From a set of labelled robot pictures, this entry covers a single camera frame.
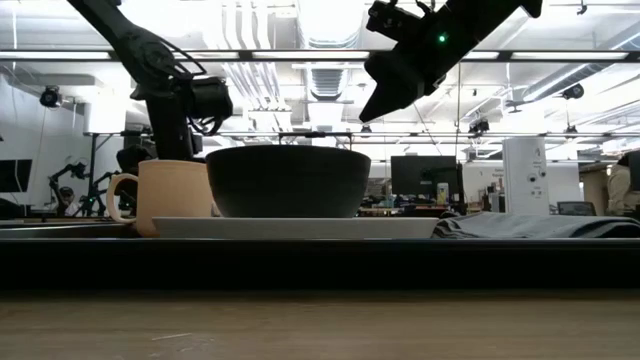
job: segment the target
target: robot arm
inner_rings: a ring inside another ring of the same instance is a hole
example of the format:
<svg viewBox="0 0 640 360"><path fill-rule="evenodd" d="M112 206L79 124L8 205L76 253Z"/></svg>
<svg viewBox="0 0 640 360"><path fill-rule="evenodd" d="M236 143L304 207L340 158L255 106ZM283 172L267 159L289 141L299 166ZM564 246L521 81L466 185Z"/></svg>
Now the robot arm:
<svg viewBox="0 0 640 360"><path fill-rule="evenodd" d="M206 70L191 56L163 38L129 21L118 10L120 0L68 0L111 44L138 86L131 98L147 102L149 120L161 159L190 160L194 147L187 120L210 118L215 133L229 118L233 104L224 80L194 79ZM198 66L190 72L175 59L180 52Z"/></svg>
<svg viewBox="0 0 640 360"><path fill-rule="evenodd" d="M64 216L64 212L65 210L67 210L67 205L64 203L64 201L62 201L62 195L60 194L60 184L58 183L60 176L70 172L71 177L84 180L86 177L84 173L86 168L87 166L83 163L77 163L75 165L67 164L60 171L49 176L49 187L53 191L54 195L56 196L56 200L58 201L58 216Z"/></svg>
<svg viewBox="0 0 640 360"><path fill-rule="evenodd" d="M542 0L449 0L437 12L416 1L424 11L420 18L397 8L397 2L375 1L369 9L367 29L398 43L365 62L377 86L360 114L363 122L431 95L447 72L519 7L534 18L542 10Z"/></svg>

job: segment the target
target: gray cloth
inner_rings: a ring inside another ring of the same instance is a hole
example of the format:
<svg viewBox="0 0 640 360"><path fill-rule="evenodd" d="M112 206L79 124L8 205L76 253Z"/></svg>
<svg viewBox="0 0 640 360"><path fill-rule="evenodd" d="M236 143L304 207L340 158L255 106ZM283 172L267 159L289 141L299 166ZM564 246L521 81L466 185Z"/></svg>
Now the gray cloth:
<svg viewBox="0 0 640 360"><path fill-rule="evenodd" d="M622 217L479 213L438 222L434 238L640 238L640 222Z"/></svg>

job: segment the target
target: mug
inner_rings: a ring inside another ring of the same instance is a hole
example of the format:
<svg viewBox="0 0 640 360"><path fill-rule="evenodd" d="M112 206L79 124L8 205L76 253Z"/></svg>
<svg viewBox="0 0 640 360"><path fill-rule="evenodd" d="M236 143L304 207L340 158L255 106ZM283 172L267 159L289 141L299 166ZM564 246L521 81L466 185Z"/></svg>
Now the mug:
<svg viewBox="0 0 640 360"><path fill-rule="evenodd" d="M136 224L144 237L157 237L154 217L210 217L213 196L207 166L188 161L149 160L139 164L139 176L120 174L107 190L107 209L116 222ZM122 180L138 182L137 218L124 219L115 204Z"/></svg>

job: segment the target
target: white tray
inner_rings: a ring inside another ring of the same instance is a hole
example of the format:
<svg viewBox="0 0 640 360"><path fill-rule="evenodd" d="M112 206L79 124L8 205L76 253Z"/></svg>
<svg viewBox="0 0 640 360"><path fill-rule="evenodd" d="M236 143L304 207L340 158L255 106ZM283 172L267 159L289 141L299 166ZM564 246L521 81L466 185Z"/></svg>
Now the white tray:
<svg viewBox="0 0 640 360"><path fill-rule="evenodd" d="M425 239L437 222L435 218L153 218L163 238L229 240Z"/></svg>

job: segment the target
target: dark gray bowl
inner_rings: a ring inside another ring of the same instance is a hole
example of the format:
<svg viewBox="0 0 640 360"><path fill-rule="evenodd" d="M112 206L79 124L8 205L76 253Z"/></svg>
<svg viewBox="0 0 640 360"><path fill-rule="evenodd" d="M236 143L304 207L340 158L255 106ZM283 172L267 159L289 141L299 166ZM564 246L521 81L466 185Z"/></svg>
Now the dark gray bowl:
<svg viewBox="0 0 640 360"><path fill-rule="evenodd" d="M316 146L245 146L207 155L213 198L225 217L353 217L370 168L363 154Z"/></svg>

